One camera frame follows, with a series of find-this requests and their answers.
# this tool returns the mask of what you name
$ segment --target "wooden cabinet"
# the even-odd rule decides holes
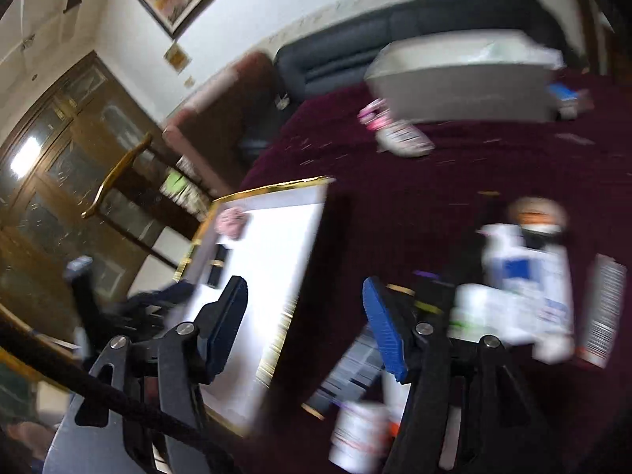
[[[66,73],[2,145],[0,298],[37,331],[71,340],[78,323],[62,281],[65,265],[94,259],[103,306],[124,299],[146,254],[98,218],[81,219],[105,175],[147,132],[159,128],[94,54]],[[150,153],[135,169],[159,184],[164,166]],[[153,245],[162,225],[113,190],[101,209]]]

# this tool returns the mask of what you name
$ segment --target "wooden chair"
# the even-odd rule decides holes
[[[125,228],[113,221],[108,215],[100,211],[100,207],[109,191],[116,188],[116,190],[121,191],[127,199],[136,203],[143,209],[143,211],[147,212],[152,218],[156,219],[156,221],[159,221],[166,227],[172,228],[185,238],[192,240],[198,226],[200,225],[197,218],[162,194],[151,184],[149,180],[138,174],[137,171],[130,168],[134,164],[134,161],[143,152],[149,151],[158,161],[174,169],[184,178],[189,180],[192,185],[198,188],[202,193],[209,193],[180,168],[175,166],[175,164],[165,158],[165,156],[163,156],[159,151],[154,149],[151,146],[152,139],[152,135],[148,133],[133,150],[130,150],[123,155],[121,160],[119,160],[119,162],[106,175],[105,180],[103,180],[103,183],[99,187],[99,191],[97,191],[94,202],[85,212],[81,214],[81,217],[90,218],[94,215],[98,216],[108,226],[112,227],[127,240],[137,245],[145,253],[154,256],[161,262],[173,267],[173,269],[177,269],[178,266],[173,261],[163,256],[163,254],[159,253],[159,251],[156,251],[154,248],[145,244],[138,237],[135,237]]]

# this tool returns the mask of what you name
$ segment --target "white box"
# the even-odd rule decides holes
[[[448,32],[396,41],[365,80],[396,119],[551,120],[548,85],[561,54],[516,30]]]

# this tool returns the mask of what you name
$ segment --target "black cable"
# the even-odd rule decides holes
[[[156,432],[173,437],[205,454],[211,469],[218,473],[238,472],[233,458],[200,432],[184,422],[128,397],[106,385],[60,356],[41,340],[0,316],[0,347],[36,369],[42,375],[86,400],[98,402],[124,418],[141,423]]]

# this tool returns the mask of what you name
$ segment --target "metal screw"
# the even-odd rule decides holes
[[[118,337],[114,337],[110,340],[110,347],[113,350],[120,350],[123,346],[127,344],[127,339],[122,335],[118,335]]]
[[[192,322],[183,322],[182,324],[178,324],[176,328],[176,333],[178,335],[188,335],[189,333],[193,333],[195,331],[195,324]]]
[[[427,322],[420,322],[417,326],[415,326],[415,331],[419,335],[432,335],[434,332],[434,328],[432,324],[428,324]]]
[[[498,340],[498,337],[494,337],[493,335],[485,335],[483,337],[483,343],[488,347],[488,348],[497,348],[498,346],[500,346],[500,340]]]

